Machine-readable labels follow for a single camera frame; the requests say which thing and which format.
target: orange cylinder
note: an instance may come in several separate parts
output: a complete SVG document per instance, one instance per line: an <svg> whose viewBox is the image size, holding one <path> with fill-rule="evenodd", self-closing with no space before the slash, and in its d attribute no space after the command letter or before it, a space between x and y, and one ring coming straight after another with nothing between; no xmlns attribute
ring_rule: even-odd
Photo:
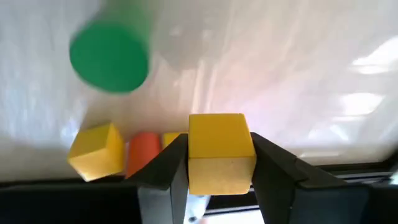
<svg viewBox="0 0 398 224"><path fill-rule="evenodd" d="M141 132L130 140L126 167L126 179L146 166L162 150L156 133Z"/></svg>

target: white surface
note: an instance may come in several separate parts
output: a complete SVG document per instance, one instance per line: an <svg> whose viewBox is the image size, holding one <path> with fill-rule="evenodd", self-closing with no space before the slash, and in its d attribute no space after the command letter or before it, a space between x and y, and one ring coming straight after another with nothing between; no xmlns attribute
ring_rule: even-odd
<svg viewBox="0 0 398 224"><path fill-rule="evenodd" d="M205 217L201 224L220 224L220 223L250 223L264 224L260 210L250 212L225 213L222 215L211 215Z"/></svg>
<svg viewBox="0 0 398 224"><path fill-rule="evenodd" d="M86 86L68 58L101 5L0 1L0 180L75 177L76 132L107 120L128 138L244 113L312 164L380 161L398 139L398 1L165 0L151 74L123 96Z"/></svg>

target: yellow cube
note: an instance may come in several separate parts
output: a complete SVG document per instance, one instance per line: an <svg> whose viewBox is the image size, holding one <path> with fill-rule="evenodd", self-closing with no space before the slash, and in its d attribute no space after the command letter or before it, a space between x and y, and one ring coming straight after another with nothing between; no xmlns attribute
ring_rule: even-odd
<svg viewBox="0 0 398 224"><path fill-rule="evenodd" d="M165 133L162 137L162 149L165 149L171 142L174 141L180 134L187 134L187 132L179 133Z"/></svg>
<svg viewBox="0 0 398 224"><path fill-rule="evenodd" d="M191 114L188 136L190 194L248 192L256 152L243 114Z"/></svg>
<svg viewBox="0 0 398 224"><path fill-rule="evenodd" d="M117 174L124 169L124 141L113 124L80 131L68 162L85 181Z"/></svg>

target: wooden block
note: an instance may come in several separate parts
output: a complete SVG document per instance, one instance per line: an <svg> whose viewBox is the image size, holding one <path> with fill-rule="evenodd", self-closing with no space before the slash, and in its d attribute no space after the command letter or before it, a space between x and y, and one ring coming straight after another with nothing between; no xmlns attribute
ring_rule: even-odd
<svg viewBox="0 0 398 224"><path fill-rule="evenodd" d="M188 132L190 194L246 194L256 152L243 114L191 114Z"/></svg>
<svg viewBox="0 0 398 224"><path fill-rule="evenodd" d="M142 132L135 135L130 141L126 178L129 178L153 160L161 149L158 134Z"/></svg>
<svg viewBox="0 0 398 224"><path fill-rule="evenodd" d="M165 133L162 138L162 150L165 149L171 142L174 141L180 134L187 134L187 132L179 133Z"/></svg>
<svg viewBox="0 0 398 224"><path fill-rule="evenodd" d="M124 141L113 124L80 131L68 155L69 164L85 181L124 169Z"/></svg>

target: cube face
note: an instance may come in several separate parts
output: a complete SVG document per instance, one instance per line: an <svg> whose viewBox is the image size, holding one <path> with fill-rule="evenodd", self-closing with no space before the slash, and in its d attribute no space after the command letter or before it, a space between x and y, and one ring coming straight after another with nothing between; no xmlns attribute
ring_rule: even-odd
<svg viewBox="0 0 398 224"><path fill-rule="evenodd" d="M248 192L256 152L243 114L192 114L188 135L191 194Z"/></svg>
<svg viewBox="0 0 398 224"><path fill-rule="evenodd" d="M123 171L123 163L114 162L105 148L71 158L69 164L87 182Z"/></svg>
<svg viewBox="0 0 398 224"><path fill-rule="evenodd" d="M189 158L255 156L243 114L191 114Z"/></svg>
<svg viewBox="0 0 398 224"><path fill-rule="evenodd" d="M255 165L255 157L189 159L190 194L246 194L250 189Z"/></svg>
<svg viewBox="0 0 398 224"><path fill-rule="evenodd" d="M85 181L117 174L124 169L124 141L113 124L81 131L68 162Z"/></svg>
<svg viewBox="0 0 398 224"><path fill-rule="evenodd" d="M111 125L105 124L95 128L81 130L76 135L69 151L69 157L84 155L102 149L108 140Z"/></svg>
<svg viewBox="0 0 398 224"><path fill-rule="evenodd" d="M171 142L173 142L180 134L187 134L187 132L165 133L165 134L163 134L162 150L165 149Z"/></svg>

